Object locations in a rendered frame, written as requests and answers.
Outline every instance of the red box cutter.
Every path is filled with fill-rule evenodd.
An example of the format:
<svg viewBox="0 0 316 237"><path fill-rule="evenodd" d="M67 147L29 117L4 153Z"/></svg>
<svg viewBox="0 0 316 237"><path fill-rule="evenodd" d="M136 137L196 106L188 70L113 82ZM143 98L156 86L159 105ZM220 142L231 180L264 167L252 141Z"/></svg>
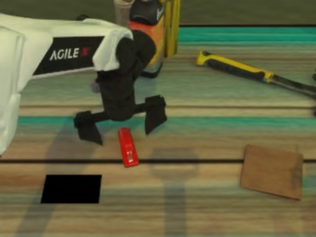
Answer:
<svg viewBox="0 0 316 237"><path fill-rule="evenodd" d="M139 160L129 128L120 128L118 130L118 137L124 166L128 168L138 165Z"/></svg>

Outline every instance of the yellow tool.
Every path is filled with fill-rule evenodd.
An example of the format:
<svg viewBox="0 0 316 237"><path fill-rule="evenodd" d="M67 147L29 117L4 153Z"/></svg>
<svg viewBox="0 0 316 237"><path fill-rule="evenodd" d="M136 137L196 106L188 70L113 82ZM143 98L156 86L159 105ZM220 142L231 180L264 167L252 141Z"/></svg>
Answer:
<svg viewBox="0 0 316 237"><path fill-rule="evenodd" d="M235 60L212 54L206 51L201 51L198 54L196 65L208 66L235 76L280 85L282 87L286 87L288 89L292 89L316 98L316 87L314 86L292 81L280 77L273 72L256 68L245 63L240 63Z"/></svg>
<svg viewBox="0 0 316 237"><path fill-rule="evenodd" d="M165 11L165 57L177 53L181 0L160 0Z"/></svg>

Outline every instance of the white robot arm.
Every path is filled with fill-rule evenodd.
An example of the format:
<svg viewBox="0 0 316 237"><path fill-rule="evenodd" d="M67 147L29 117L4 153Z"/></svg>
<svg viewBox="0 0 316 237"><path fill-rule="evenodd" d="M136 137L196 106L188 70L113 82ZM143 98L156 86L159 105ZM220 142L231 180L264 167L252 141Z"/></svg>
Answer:
<svg viewBox="0 0 316 237"><path fill-rule="evenodd" d="M122 39L133 41L133 33L103 20L41 20L0 14L0 155L14 137L21 92L29 80L91 69L128 69L135 57L124 58L122 51L128 55L134 49L121 43Z"/></svg>

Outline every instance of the brown coaster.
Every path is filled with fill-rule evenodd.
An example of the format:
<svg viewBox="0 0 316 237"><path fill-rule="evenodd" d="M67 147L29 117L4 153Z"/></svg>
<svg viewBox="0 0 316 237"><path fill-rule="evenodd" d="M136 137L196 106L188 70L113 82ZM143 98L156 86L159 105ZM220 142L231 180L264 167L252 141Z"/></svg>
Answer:
<svg viewBox="0 0 316 237"><path fill-rule="evenodd" d="M301 199L302 172L302 154L247 145L240 185L251 190Z"/></svg>

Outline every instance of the black square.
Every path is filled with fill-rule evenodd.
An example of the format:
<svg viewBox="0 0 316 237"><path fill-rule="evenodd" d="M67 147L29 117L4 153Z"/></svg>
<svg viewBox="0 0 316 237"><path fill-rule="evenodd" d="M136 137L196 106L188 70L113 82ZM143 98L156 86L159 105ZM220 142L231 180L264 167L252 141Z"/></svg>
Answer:
<svg viewBox="0 0 316 237"><path fill-rule="evenodd" d="M99 203L102 175L46 175L41 203Z"/></svg>

